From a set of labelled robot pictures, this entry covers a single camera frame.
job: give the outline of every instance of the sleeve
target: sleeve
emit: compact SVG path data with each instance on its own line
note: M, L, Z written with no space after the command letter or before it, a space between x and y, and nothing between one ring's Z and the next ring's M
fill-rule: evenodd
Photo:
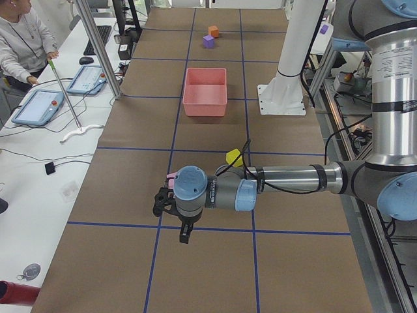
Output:
M14 53L12 48L7 44L7 41L0 36L0 67L15 77L17 80L27 83L26 78L31 75L18 62L18 56Z
M51 34L50 30L42 23L38 14L32 8L32 14L34 14L36 26L38 27L40 38L42 39L42 46L46 53L57 51L57 43L55 37Z

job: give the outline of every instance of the keyboard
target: keyboard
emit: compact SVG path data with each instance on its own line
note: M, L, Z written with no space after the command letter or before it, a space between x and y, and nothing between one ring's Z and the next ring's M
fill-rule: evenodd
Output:
M113 29L113 27L109 25L100 25L97 26L97 28L104 45L106 45L107 41L109 41L111 30ZM90 40L87 44L87 47L85 47L84 55L95 55L94 48Z

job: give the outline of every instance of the black mouse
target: black mouse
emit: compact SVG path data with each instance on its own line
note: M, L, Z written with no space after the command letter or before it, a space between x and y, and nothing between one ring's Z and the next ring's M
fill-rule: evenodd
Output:
M80 65L84 65L84 64L90 64L93 63L94 59L92 57L81 57L81 59L79 59L79 64Z

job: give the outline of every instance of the sweatshirt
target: sweatshirt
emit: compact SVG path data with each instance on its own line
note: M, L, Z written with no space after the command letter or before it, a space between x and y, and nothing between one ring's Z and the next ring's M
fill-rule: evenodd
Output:
M0 67L5 75L27 83L31 72L46 66L47 53L56 50L54 37L34 8L20 16L18 23L0 17Z

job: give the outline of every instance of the toy block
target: toy block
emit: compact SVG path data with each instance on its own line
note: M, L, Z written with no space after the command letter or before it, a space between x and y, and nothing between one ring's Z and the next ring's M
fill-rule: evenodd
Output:
M214 38L218 38L219 37L219 29L215 25L209 26L208 27L208 34L210 36L213 36Z
M214 48L214 37L210 35L204 36L203 44L204 44L204 47L208 49Z

